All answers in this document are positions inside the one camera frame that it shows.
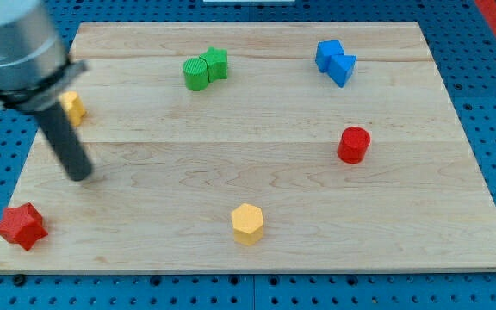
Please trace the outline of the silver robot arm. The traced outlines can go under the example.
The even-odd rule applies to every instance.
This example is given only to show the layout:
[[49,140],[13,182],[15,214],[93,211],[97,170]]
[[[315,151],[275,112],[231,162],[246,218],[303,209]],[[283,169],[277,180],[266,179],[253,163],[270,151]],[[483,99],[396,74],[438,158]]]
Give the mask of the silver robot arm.
[[71,61],[42,0],[0,0],[0,108],[49,109],[85,71],[85,62]]

